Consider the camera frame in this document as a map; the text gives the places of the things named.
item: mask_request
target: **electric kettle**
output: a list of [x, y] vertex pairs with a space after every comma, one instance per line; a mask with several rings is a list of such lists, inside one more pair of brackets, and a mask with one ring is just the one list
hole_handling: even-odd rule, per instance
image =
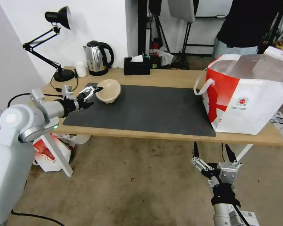
[[[87, 61], [89, 74], [99, 76], [108, 72], [114, 61], [112, 48], [104, 42], [91, 41], [83, 46]], [[111, 55], [111, 61], [107, 62], [107, 56], [104, 49], [108, 49]]]

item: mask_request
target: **black desk lamp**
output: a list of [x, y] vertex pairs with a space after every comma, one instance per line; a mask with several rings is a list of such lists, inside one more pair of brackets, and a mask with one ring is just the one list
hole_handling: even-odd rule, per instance
[[[59, 63], [51, 61], [51, 60], [43, 57], [41, 54], [35, 52], [34, 48], [60, 34], [61, 28], [58, 26], [58, 23], [60, 23], [62, 26], [66, 27], [67, 29], [70, 30], [70, 26], [69, 26], [69, 22], [71, 21], [70, 10], [69, 10], [68, 6], [65, 6], [65, 7], [61, 8], [57, 13], [46, 12], [45, 13], [45, 19], [53, 25], [53, 28], [50, 29], [48, 32], [45, 32], [44, 34], [35, 38], [34, 40], [23, 44], [23, 49], [32, 53], [36, 57], [40, 58], [41, 60], [44, 60], [46, 63], [48, 63], [51, 66], [53, 66], [54, 68], [56, 68], [56, 72], [53, 76], [54, 80], [56, 80], [57, 82], [68, 81], [75, 76], [75, 74], [72, 70], [65, 70], [64, 68], [61, 67], [61, 65]], [[38, 39], [49, 34], [52, 31], [55, 32], [54, 35], [52, 35], [51, 37], [49, 37], [45, 40], [37, 41]]]

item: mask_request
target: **bowl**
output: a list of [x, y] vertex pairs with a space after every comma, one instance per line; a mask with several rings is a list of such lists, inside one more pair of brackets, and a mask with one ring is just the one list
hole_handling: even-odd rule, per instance
[[113, 103], [116, 98], [120, 95], [121, 86], [118, 81], [114, 79], [106, 79], [97, 84], [98, 87], [104, 89], [100, 92], [95, 93], [97, 98], [106, 104]]

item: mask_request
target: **wooden table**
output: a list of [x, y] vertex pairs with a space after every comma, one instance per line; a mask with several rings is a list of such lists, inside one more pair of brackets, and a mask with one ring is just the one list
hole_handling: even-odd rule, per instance
[[[104, 79], [115, 79], [123, 85], [144, 85], [144, 86], [162, 86], [162, 87], [178, 87], [178, 88], [193, 88], [195, 80], [199, 75], [203, 75], [202, 80], [198, 84], [201, 88], [204, 84], [205, 71], [186, 71], [186, 70], [151, 70], [150, 75], [135, 75], [124, 76], [122, 68], [111, 68], [106, 75], [92, 76], [87, 75], [84, 78], [79, 78], [79, 84], [74, 91], [74, 95], [85, 88], [87, 83], [99, 83]], [[53, 81], [54, 87], [60, 87], [64, 84], [76, 86], [76, 79], [67, 82]], [[48, 84], [43, 90], [45, 94], [59, 94]], [[46, 100], [54, 100], [55, 97], [46, 97]], [[134, 137], [147, 139], [166, 139], [166, 140], [189, 140], [202, 142], [223, 142], [223, 143], [240, 143], [245, 144], [242, 151], [237, 157], [239, 161], [245, 153], [252, 147], [253, 144], [283, 146], [283, 136], [277, 131], [272, 123], [268, 123], [263, 130], [257, 135], [237, 134], [237, 133], [220, 133], [216, 132], [216, 137], [204, 137], [182, 134], [155, 133], [143, 131], [116, 130], [105, 128], [91, 128], [80, 126], [65, 126], [64, 119], [60, 119], [60, 125], [54, 130], [55, 133], [66, 134], [89, 134], [92, 136], [111, 136], [111, 137]]]

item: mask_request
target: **black cutting mat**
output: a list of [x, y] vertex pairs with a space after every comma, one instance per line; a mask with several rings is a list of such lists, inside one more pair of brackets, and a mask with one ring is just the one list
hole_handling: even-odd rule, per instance
[[63, 124], [146, 132], [215, 137], [202, 97], [193, 89], [121, 85], [115, 102], [95, 102], [84, 112], [70, 113]]

